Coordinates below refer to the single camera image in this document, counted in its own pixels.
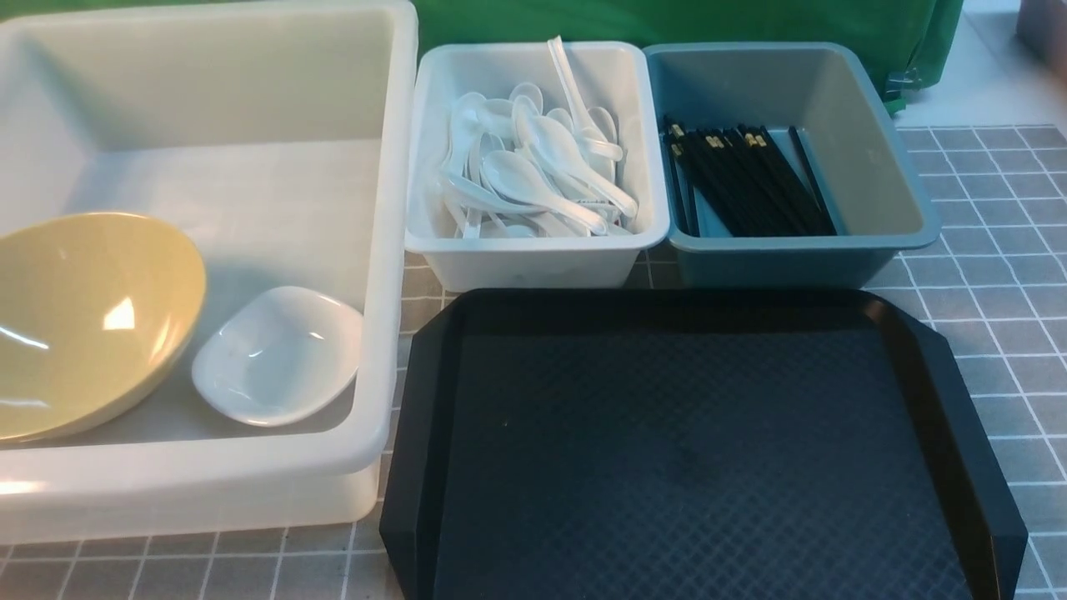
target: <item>large white plastic tub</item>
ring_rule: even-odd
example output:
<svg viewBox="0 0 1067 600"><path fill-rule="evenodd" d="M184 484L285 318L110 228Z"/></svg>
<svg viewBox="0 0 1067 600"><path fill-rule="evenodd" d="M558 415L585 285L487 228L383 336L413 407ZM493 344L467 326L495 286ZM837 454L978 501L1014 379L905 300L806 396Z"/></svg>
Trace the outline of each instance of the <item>large white plastic tub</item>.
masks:
<svg viewBox="0 0 1067 600"><path fill-rule="evenodd" d="M412 5L387 0L0 26L0 235L70 212L148 214L189 234L209 272L190 350L142 405L48 445L0 446L0 543L371 509L396 380L416 29ZM354 392L260 429L216 413L189 365L276 285L363 311L363 363Z"/></svg>
<svg viewBox="0 0 1067 600"><path fill-rule="evenodd" d="M544 110L567 107L546 44L442 46L423 57L415 83L412 169L408 189L409 251L423 254L445 289L478 287L618 287L641 250L667 235L667 188L644 54L630 44L567 44L583 98L605 107L619 126L626 156L619 185L640 203L633 236L559 239L453 239L431 181L448 151L452 104L468 92L507 98L530 81L544 92Z"/></svg>

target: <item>black chopsticks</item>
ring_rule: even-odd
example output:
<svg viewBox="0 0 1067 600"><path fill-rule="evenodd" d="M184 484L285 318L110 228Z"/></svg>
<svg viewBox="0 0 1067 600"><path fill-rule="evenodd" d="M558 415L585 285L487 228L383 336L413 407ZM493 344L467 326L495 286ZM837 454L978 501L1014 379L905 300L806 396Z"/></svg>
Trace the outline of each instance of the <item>black chopsticks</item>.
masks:
<svg viewBox="0 0 1067 600"><path fill-rule="evenodd" d="M685 130L666 121L664 145L679 228L700 236L694 188L734 237L837 235L807 148L795 127L793 148L808 186L764 127ZM680 176L688 194L683 198Z"/></svg>

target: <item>gray-blue plastic bin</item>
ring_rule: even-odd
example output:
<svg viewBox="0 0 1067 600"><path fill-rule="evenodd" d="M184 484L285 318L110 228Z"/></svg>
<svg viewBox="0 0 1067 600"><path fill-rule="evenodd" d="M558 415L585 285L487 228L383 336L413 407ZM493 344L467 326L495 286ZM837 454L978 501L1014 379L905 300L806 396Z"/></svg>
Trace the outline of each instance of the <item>gray-blue plastic bin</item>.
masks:
<svg viewBox="0 0 1067 600"><path fill-rule="evenodd" d="M734 238L722 230L715 237L692 237L674 225L672 198L669 239L687 286L862 287L898 251L937 239L940 220L848 49L810 43L669 44L644 53L660 120L669 115L689 128L744 123L771 131L800 129L842 234ZM780 145L785 149L787 141Z"/></svg>

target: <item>white bowl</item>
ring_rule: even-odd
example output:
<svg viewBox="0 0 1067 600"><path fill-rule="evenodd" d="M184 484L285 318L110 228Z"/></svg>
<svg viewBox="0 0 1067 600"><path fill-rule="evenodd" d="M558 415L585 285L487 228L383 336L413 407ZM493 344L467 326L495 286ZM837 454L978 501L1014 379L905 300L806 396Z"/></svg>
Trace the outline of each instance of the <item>white bowl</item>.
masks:
<svg viewBox="0 0 1067 600"><path fill-rule="evenodd" d="M621 42L566 44L586 105L604 107L619 125L626 156L619 186L637 200L632 236L455 239L455 221L428 183L448 151L452 104L467 92L507 98L524 81L544 93L544 110L567 107L544 43L441 46L423 57L415 82L408 230L404 243L421 254L445 289L479 287L619 287L641 250L670 226L656 113L644 54Z"/></svg>
<svg viewBox="0 0 1067 600"><path fill-rule="evenodd" d="M360 367L363 315L317 291L275 287L249 302L204 344L193 384L219 412L257 427L307 419Z"/></svg>

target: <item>black plastic tray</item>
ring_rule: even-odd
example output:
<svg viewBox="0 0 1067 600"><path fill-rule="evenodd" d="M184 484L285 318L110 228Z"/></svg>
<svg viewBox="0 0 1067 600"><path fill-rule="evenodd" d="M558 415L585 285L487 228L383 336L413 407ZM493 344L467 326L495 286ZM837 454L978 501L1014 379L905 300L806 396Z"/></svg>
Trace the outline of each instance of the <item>black plastic tray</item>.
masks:
<svg viewBox="0 0 1067 600"><path fill-rule="evenodd" d="M460 297L381 534L408 600L1012 598L1026 543L947 343L861 291Z"/></svg>

